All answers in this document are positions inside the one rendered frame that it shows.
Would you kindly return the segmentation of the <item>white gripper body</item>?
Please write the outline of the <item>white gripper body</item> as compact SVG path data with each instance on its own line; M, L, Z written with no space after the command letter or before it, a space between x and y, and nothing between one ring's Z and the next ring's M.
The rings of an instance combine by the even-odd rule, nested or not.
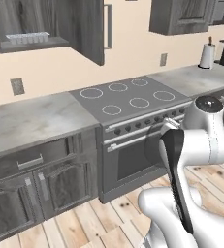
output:
M181 128L181 124L179 122L175 121L172 118L165 118L164 119L163 128L165 130L180 129Z

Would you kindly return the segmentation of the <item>grey stove with hob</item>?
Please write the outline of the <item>grey stove with hob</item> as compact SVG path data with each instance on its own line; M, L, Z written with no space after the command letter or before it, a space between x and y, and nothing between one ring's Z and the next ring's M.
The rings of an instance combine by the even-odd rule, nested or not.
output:
M191 99L174 89L148 76L127 78L124 80L104 83L83 89L74 90L72 95L77 101L100 123L96 132L98 148L98 194L102 199L102 146L116 140L125 139L136 134L151 131L160 131L163 125L164 114L168 114L175 121L183 119L184 113ZM120 135L114 133L120 129Z

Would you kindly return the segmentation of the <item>grey oven door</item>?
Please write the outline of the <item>grey oven door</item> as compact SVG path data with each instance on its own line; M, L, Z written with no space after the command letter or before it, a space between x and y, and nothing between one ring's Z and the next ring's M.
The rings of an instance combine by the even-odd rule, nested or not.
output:
M136 134L125 139L104 143L102 146L102 199L109 202L166 173L159 154L161 134L122 147L112 152L107 148L151 132Z

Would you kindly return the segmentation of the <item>white paper towel roll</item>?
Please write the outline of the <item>white paper towel roll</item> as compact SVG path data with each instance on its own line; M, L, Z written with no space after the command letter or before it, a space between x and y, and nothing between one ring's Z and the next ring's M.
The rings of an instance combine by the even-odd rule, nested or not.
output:
M215 44L212 37L208 38L208 43L204 44L199 67L202 69L212 69L214 63Z

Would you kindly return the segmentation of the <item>grey base cupboard door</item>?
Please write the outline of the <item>grey base cupboard door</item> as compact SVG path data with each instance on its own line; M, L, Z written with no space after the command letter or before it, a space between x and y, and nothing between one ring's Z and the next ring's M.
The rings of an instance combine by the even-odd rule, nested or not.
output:
M45 201L38 174L48 187ZM68 156L33 172L44 218L50 219L98 196L95 154Z
M37 204L33 206L28 195L27 177L19 176L0 183L0 238L32 226L37 220Z

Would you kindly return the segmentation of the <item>grey drawer front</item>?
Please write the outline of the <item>grey drawer front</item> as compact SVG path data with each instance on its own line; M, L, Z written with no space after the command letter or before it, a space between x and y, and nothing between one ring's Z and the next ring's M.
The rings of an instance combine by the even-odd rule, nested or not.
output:
M37 145L28 149L24 149L15 153L0 157L0 179L14 174L26 171L40 165L45 165L50 162L57 161L72 154L75 154L77 149L77 136L69 136L64 139L57 139L41 145ZM44 161L36 166L20 170L17 167L16 161L24 163L33 159L37 159L42 154Z

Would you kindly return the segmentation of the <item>grey wall socket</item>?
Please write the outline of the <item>grey wall socket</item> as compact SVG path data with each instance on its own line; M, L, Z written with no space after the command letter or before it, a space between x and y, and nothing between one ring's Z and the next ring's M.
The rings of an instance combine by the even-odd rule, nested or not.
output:
M160 57L160 67L166 66L168 53L162 53Z
M11 86L12 86L13 93L15 96L25 93L21 77L12 78L11 79Z

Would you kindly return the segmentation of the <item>grey closed wall cabinet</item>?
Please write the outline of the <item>grey closed wall cabinet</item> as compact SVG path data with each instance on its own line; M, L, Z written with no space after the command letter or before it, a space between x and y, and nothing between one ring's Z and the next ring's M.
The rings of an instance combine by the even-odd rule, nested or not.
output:
M208 31L217 0L151 0L149 31L165 36Z

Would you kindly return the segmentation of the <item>grey wall cabinet door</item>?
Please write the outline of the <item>grey wall cabinet door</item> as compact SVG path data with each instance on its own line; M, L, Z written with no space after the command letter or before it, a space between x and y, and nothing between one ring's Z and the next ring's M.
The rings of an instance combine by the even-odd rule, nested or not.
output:
M104 0L56 0L60 36L99 66L104 55Z

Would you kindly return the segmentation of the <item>grey open wall cabinet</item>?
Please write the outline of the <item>grey open wall cabinet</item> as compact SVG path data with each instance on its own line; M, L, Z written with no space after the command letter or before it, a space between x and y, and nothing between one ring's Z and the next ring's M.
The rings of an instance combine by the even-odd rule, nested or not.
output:
M11 34L48 32L47 42L13 45ZM56 0L0 0L0 53L66 47L57 23Z

